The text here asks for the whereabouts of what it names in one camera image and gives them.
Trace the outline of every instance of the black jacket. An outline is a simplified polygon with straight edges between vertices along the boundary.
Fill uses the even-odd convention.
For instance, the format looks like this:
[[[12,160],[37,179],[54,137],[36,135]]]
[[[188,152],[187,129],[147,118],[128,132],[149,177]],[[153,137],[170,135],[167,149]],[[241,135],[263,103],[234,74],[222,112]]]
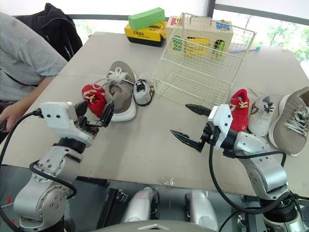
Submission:
[[[39,13],[16,18],[41,35],[67,61],[83,46],[73,20],[50,3]]]

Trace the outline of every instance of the person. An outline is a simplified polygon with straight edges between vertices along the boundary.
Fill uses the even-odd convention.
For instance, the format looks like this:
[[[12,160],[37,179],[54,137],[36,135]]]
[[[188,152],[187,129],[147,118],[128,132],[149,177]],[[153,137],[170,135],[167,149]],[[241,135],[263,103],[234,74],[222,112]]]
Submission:
[[[7,122],[6,132],[66,63],[44,38],[0,12],[0,122]]]

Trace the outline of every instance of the sneaker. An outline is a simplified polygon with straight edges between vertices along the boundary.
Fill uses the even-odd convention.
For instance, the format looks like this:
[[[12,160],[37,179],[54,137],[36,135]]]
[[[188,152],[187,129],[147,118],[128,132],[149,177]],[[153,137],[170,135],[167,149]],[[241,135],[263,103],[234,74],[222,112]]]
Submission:
[[[116,61],[112,64],[107,78],[103,79],[108,80],[103,85],[105,86],[105,99],[108,103],[114,102],[112,122],[128,121],[134,118],[136,105],[133,98],[133,86],[136,82],[136,75],[132,69],[126,63]]]
[[[98,85],[86,85],[82,89],[83,99],[88,102],[88,108],[97,117],[101,117],[106,104],[104,89]]]
[[[133,96],[137,105],[149,105],[154,96],[154,88],[150,74],[142,73],[133,88]]]
[[[258,98],[251,108],[248,125],[250,132],[262,137],[266,136],[271,125],[274,109],[275,106],[271,95]]]
[[[230,100],[233,121],[231,129],[240,132],[248,127],[249,98],[245,89],[240,89]]]
[[[297,156],[303,150],[309,131],[309,87],[282,98],[279,118],[271,125],[268,138],[280,150]]]

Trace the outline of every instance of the blue pen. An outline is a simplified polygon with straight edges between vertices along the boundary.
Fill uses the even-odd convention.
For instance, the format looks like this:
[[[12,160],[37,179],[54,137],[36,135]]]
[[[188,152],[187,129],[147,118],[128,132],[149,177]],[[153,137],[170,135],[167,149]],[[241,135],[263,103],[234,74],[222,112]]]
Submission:
[[[249,49],[249,51],[258,51],[261,49],[261,46],[257,46],[256,48],[252,48],[252,49]],[[241,49],[241,50],[234,50],[234,51],[231,51],[231,53],[236,53],[236,52],[245,52],[246,50],[245,49]]]

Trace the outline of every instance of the person's hand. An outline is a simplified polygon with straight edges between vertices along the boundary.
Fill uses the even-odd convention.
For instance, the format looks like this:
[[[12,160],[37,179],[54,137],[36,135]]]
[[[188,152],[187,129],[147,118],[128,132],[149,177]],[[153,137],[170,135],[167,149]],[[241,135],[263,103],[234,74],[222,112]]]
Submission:
[[[27,109],[25,109],[20,102],[16,102],[13,105],[6,107],[0,115],[0,122],[7,120],[5,131],[9,132],[26,111]]]

